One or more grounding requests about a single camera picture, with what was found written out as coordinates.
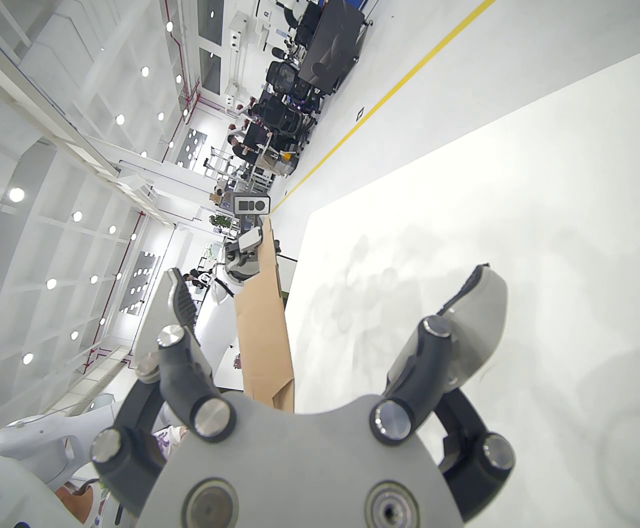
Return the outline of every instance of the gray gripper base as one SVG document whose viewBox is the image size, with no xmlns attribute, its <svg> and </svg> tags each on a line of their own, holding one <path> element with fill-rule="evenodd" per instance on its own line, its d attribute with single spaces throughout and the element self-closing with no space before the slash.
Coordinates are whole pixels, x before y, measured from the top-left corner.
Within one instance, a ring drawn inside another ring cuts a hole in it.
<svg viewBox="0 0 640 528">
<path fill-rule="evenodd" d="M 423 528 L 461 528 L 460 513 L 438 467 L 416 436 L 380 444 L 369 414 L 380 396 L 364 396 L 317 415 L 268 408 L 225 395 L 237 426 L 220 444 L 188 433 L 161 472 L 138 528 L 182 526 L 182 505 L 196 484 L 226 480 L 237 493 L 237 528 L 364 528 L 369 491 L 382 481 L 409 489 Z"/>
</svg>

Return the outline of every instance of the ceiling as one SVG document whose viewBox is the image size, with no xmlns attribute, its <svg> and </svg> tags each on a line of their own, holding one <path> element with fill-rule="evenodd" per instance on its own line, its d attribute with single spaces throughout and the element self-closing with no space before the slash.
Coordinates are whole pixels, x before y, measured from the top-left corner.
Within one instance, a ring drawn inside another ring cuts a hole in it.
<svg viewBox="0 0 640 528">
<path fill-rule="evenodd" d="M 0 16 L 14 63 L 81 133 L 162 158 L 191 95 L 177 0 L 3 3 L 23 33 Z"/>
<path fill-rule="evenodd" d="M 6 424 L 37 414 L 77 379 L 75 369 L 108 332 L 123 293 L 117 274 L 143 225 L 125 195 L 38 139 L 4 103 L 0 117 L 0 147 L 11 152 L 3 159 L 2 187 L 24 192 L 20 202 L 7 192 L 0 198 L 0 423 Z M 12 134 L 24 138 L 21 145 Z"/>
<path fill-rule="evenodd" d="M 218 94 L 230 56 L 223 28 L 253 3 L 0 1 L 6 8 L 0 47 L 46 100 L 83 136 L 158 161 L 174 137 L 179 144 L 178 131 L 186 138 L 183 112 L 193 108 L 201 77 L 198 91 L 223 100 Z M 205 136 L 199 139 L 204 143 Z M 47 408 L 78 379 L 82 369 L 76 369 L 108 334 L 118 309 L 127 304 L 131 311 L 142 300 L 142 278 L 125 284 L 133 280 L 125 272 L 135 264 L 129 261 L 140 259 L 139 267 L 150 269 L 155 256 L 140 253 L 131 240 L 148 221 L 140 208 L 1 101 L 0 183 L 3 191 L 25 192 L 19 203 L 3 192 L 0 203 L 0 423 L 7 423 Z M 50 278 L 57 281 L 51 290 Z M 26 355 L 32 355 L 27 364 Z"/>
</svg>

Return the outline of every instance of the window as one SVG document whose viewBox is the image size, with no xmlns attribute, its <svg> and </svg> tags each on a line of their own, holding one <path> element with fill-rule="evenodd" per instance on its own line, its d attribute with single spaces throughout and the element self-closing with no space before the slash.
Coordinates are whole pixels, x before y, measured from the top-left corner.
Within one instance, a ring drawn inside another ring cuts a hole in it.
<svg viewBox="0 0 640 528">
<path fill-rule="evenodd" d="M 220 95 L 220 65 L 222 59 L 200 48 L 200 75 L 202 88 Z"/>
</svg>

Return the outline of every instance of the black office chair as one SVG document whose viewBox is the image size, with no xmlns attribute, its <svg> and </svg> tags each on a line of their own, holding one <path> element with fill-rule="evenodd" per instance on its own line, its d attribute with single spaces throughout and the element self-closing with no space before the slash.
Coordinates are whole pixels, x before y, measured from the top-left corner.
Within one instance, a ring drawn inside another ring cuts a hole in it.
<svg viewBox="0 0 640 528">
<path fill-rule="evenodd" d="M 290 108 L 277 97 L 260 101 L 257 112 L 262 124 L 272 132 L 295 137 L 305 126 L 304 114 Z"/>
<path fill-rule="evenodd" d="M 273 61 L 269 65 L 267 82 L 274 92 L 299 100 L 305 100 L 313 90 L 311 84 L 298 77 L 298 70 L 286 62 Z"/>
<path fill-rule="evenodd" d="M 322 8 L 315 2 L 308 2 L 305 14 L 302 15 L 300 22 L 296 19 L 293 11 L 285 8 L 284 17 L 290 27 L 296 30 L 294 42 L 302 47 L 308 48 L 313 40 L 314 33 L 320 23 L 322 16 Z"/>
</svg>

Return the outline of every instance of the black cable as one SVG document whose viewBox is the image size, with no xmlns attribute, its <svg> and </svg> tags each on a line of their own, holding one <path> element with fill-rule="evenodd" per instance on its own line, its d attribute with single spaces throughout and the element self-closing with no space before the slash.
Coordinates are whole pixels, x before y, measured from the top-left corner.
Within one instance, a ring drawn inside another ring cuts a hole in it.
<svg viewBox="0 0 640 528">
<path fill-rule="evenodd" d="M 224 288 L 224 290 L 229 294 L 230 297 L 234 296 L 234 293 L 229 289 L 229 286 L 227 286 L 224 282 L 222 282 L 218 277 L 214 277 L 213 280 L 218 284 L 220 284 L 222 288 Z"/>
<path fill-rule="evenodd" d="M 364 6 L 367 4 L 369 0 L 365 0 L 364 5 L 362 6 L 362 8 L 364 9 Z M 378 2 L 380 2 L 380 0 L 376 0 L 376 3 L 373 4 L 373 7 L 371 8 L 371 11 L 369 11 L 369 14 L 365 16 L 365 19 L 368 19 L 371 16 L 371 13 L 373 13 L 373 10 L 376 8 L 376 6 L 378 5 Z"/>
</svg>

